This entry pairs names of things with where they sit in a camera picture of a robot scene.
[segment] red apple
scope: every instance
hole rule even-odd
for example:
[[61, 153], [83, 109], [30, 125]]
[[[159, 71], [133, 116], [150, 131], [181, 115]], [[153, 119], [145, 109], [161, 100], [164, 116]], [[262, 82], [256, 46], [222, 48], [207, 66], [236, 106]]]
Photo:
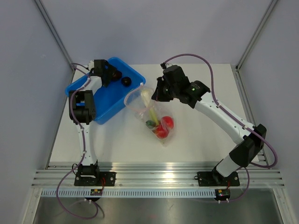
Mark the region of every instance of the red apple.
[[162, 117], [161, 123], [163, 123], [169, 129], [173, 129], [174, 127], [173, 119], [170, 116]]
[[163, 127], [161, 124], [159, 124], [155, 129], [155, 134], [160, 139], [165, 139], [168, 136], [169, 131], [167, 128]]

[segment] black ball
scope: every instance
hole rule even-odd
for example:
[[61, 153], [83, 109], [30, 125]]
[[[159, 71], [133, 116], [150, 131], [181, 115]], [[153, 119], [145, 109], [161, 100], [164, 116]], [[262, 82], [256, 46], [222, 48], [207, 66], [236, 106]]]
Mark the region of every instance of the black ball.
[[132, 84], [132, 80], [129, 77], [124, 77], [121, 79], [121, 84], [128, 87]]
[[111, 81], [115, 82], [115, 81], [118, 81], [120, 80], [122, 77], [122, 72], [120, 71], [116, 71], [113, 75], [112, 75], [112, 79]]

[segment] white table surface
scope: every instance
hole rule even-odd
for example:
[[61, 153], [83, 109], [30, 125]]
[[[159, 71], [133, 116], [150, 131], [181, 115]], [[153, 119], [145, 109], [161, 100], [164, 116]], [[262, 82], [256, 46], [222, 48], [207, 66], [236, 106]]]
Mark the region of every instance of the white table surface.
[[[209, 69], [205, 64], [180, 65], [189, 80], [211, 86]], [[156, 78], [162, 76], [158, 64], [132, 65], [146, 78], [146, 85], [155, 88]], [[217, 98], [237, 115], [245, 118], [244, 109], [229, 64], [212, 64]], [[75, 72], [74, 81], [82, 76]], [[108, 122], [91, 123], [93, 145], [99, 161], [104, 162], [205, 162], [220, 161], [235, 147], [230, 137], [208, 117], [180, 103], [164, 103], [175, 119], [176, 133], [165, 147], [133, 113], [124, 108]], [[78, 162], [79, 138], [69, 118], [68, 101], [59, 126], [50, 162]]]

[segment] blue plastic tray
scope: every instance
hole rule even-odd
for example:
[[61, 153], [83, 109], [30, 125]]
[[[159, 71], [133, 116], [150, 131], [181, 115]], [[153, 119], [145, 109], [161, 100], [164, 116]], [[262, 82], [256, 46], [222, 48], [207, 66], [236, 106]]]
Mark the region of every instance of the blue plastic tray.
[[[145, 78], [121, 59], [112, 57], [108, 59], [108, 62], [122, 72], [122, 77], [130, 77], [132, 84], [129, 87], [125, 87], [121, 84], [121, 80], [118, 80], [116, 82], [111, 82], [108, 87], [101, 87], [95, 93], [93, 96], [97, 113], [95, 121], [100, 125], [107, 122], [125, 107], [123, 100], [132, 89], [136, 89], [141, 82], [145, 83]], [[86, 82], [86, 80], [87, 77], [83, 76], [73, 82], [65, 89], [65, 94], [69, 96], [69, 91], [78, 89]]]

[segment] metal frame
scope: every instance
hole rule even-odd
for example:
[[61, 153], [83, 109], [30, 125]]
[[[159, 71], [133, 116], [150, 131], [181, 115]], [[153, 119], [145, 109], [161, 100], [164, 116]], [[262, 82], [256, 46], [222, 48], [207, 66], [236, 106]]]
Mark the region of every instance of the metal frame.
[[74, 71], [74, 67], [71, 65], [71, 63], [73, 63], [72, 58], [70, 57], [69, 53], [67, 52], [64, 44], [62, 43], [60, 36], [58, 35], [58, 32], [55, 29], [55, 26], [45, 8], [45, 6], [43, 5], [42, 0], [33, 0], [33, 2], [36, 4], [36, 7], [38, 8], [38, 11], [40, 11], [43, 20], [46, 22], [50, 32], [52, 33], [52, 36], [54, 37], [58, 47], [60, 48], [62, 54], [64, 55], [65, 59], [67, 60], [67, 62], [69, 63], [71, 69]]
[[[132, 163], [112, 163], [111, 166], [100, 166], [102, 171], [114, 171], [117, 173], [114, 187], [106, 189], [215, 189], [215, 187], [199, 187], [194, 179], [198, 171], [210, 171], [216, 165], [207, 166], [201, 163], [161, 163], [140, 164], [132, 166]], [[33, 188], [55, 188], [59, 181], [66, 175], [71, 166], [56, 167], [48, 170], [38, 170], [32, 183]], [[279, 170], [260, 169], [254, 166], [248, 167], [250, 174], [250, 188], [284, 188], [284, 183]], [[240, 187], [247, 184], [245, 170], [239, 170]], [[61, 188], [68, 189], [93, 189], [94, 187], [74, 187], [75, 175], [70, 174], [61, 184]]]
[[241, 56], [241, 59], [239, 60], [238, 64], [237, 64], [237, 71], [240, 70], [240, 68], [242, 67], [242, 65], [244, 64], [247, 56], [250, 54], [251, 50], [253, 49], [256, 41], [258, 40], [258, 37], [260, 36], [262, 29], [264, 28], [265, 24], [267, 23], [268, 19], [270, 18], [270, 16], [272, 15], [275, 7], [277, 6], [279, 0], [272, 0], [270, 2], [270, 4], [268, 5], [261, 21], [259, 22], [256, 30], [254, 31], [244, 53]]
[[[234, 73], [238, 91], [241, 96], [241, 101], [242, 101], [242, 105], [245, 110], [246, 118], [248, 119], [248, 121], [250, 121], [251, 123], [256, 125], [251, 107], [249, 105], [249, 100], [247, 97], [246, 89], [245, 89], [245, 86], [244, 86], [242, 78], [241, 78], [242, 76], [240, 75], [241, 71], [240, 70], [238, 71], [237, 68], [234, 66], [232, 66], [232, 71]], [[267, 165], [269, 164], [268, 158], [270, 158], [270, 153], [271, 153], [270, 150], [263, 149], [263, 154], [264, 154], [265, 161], [266, 161]], [[286, 190], [284, 188], [283, 189], [273, 188], [273, 192], [274, 192], [275, 199], [278, 204], [278, 208], [279, 208], [281, 217], [283, 219], [283, 222], [290, 223], [290, 224], [297, 223], [294, 212], [290, 207], [290, 201], [288, 199]]]
[[32, 224], [34, 221], [34, 217], [36, 216], [36, 210], [39, 203], [39, 199], [41, 198], [43, 189], [36, 188], [31, 189], [31, 198], [29, 200], [27, 210], [25, 212], [25, 216], [23, 218], [23, 224]]
[[[99, 197], [93, 195], [93, 188], [67, 188], [59, 189], [59, 197]], [[54, 197], [55, 188], [43, 189], [42, 197]], [[213, 189], [105, 189], [101, 197], [121, 197], [121, 198], [214, 198], [215, 190]]]

